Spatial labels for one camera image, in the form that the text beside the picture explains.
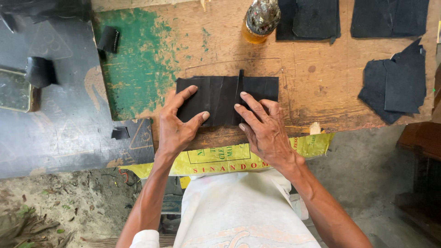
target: right hand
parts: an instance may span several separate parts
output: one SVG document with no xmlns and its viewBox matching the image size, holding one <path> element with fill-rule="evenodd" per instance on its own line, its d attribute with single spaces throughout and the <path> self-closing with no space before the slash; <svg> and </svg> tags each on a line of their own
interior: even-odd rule
<svg viewBox="0 0 441 248">
<path fill-rule="evenodd" d="M 282 174 L 305 164 L 305 158 L 292 147 L 285 131 L 283 109 L 279 103 L 262 99 L 257 102 L 250 94 L 240 93 L 252 111 L 244 106 L 234 106 L 247 123 L 239 124 L 250 142 L 251 152 L 277 169 Z"/>
</svg>

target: wooden table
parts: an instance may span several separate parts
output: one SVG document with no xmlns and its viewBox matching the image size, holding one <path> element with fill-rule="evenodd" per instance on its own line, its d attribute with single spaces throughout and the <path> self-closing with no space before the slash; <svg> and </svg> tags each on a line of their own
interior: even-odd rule
<svg viewBox="0 0 441 248">
<path fill-rule="evenodd" d="M 148 5 L 123 0 L 95 0 L 104 11 Z M 377 128 L 386 124 L 357 98 L 363 69 L 370 60 L 387 59 L 415 38 L 355 39 L 350 26 L 353 0 L 340 0 L 341 38 L 328 41 L 276 42 L 275 33 L 263 44 L 244 40 L 240 27 L 251 1 L 213 0 L 204 12 L 200 1 L 96 13 L 96 33 L 104 24 L 121 31 L 118 54 L 102 63 L 112 116 L 116 120 L 151 117 L 158 143 L 158 115 L 174 80 L 192 75 L 278 76 L 279 102 L 290 137 L 308 135 L 319 122 L 324 132 Z M 430 1 L 426 49 L 427 97 L 420 114 L 395 124 L 431 119 L 434 100 L 435 53 L 441 1 Z M 247 142 L 238 127 L 201 128 L 188 149 Z"/>
</svg>

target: yellow liquid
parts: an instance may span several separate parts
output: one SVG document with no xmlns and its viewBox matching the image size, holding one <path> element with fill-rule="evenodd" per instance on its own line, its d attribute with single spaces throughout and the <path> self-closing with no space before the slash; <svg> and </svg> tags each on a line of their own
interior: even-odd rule
<svg viewBox="0 0 441 248">
<path fill-rule="evenodd" d="M 242 23 L 242 36 L 249 42 L 249 43 L 253 43 L 253 44 L 259 44 L 259 43 L 263 43 L 268 36 L 272 33 L 269 32 L 268 34 L 265 35 L 259 35 L 256 33 L 253 33 L 248 27 L 247 27 L 247 17 L 245 17 L 245 19 L 243 20 Z"/>
</svg>

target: yellow sack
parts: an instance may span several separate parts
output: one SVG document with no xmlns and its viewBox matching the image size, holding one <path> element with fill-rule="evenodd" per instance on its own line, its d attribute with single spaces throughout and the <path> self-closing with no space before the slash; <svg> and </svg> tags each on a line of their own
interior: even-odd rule
<svg viewBox="0 0 441 248">
<path fill-rule="evenodd" d="M 334 134 L 316 134 L 290 138 L 291 146 L 306 159 L 322 156 Z M 121 166 L 133 171 L 139 178 L 147 178 L 153 163 Z M 170 176 L 206 176 L 236 171 L 270 168 L 250 151 L 250 145 L 206 148 L 181 152 L 173 162 Z"/>
</svg>

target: person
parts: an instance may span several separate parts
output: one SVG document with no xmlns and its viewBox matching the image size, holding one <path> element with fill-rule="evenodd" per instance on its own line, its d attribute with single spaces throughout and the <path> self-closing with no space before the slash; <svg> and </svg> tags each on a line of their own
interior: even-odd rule
<svg viewBox="0 0 441 248">
<path fill-rule="evenodd" d="M 117 248 L 159 247 L 157 229 L 170 168 L 209 118 L 208 112 L 186 123 L 176 117 L 178 108 L 197 90 L 196 86 L 190 86 L 166 98 L 159 115 L 159 147 L 152 171 L 131 210 Z M 239 127 L 250 142 L 251 152 L 273 169 L 192 180 L 183 196 L 174 247 L 320 247 L 288 201 L 291 184 L 329 247 L 372 247 L 366 235 L 314 177 L 305 159 L 291 147 L 282 107 L 270 100 L 257 102 L 246 92 L 240 96 L 252 111 L 239 104 L 234 106 L 246 121 Z"/>
</svg>

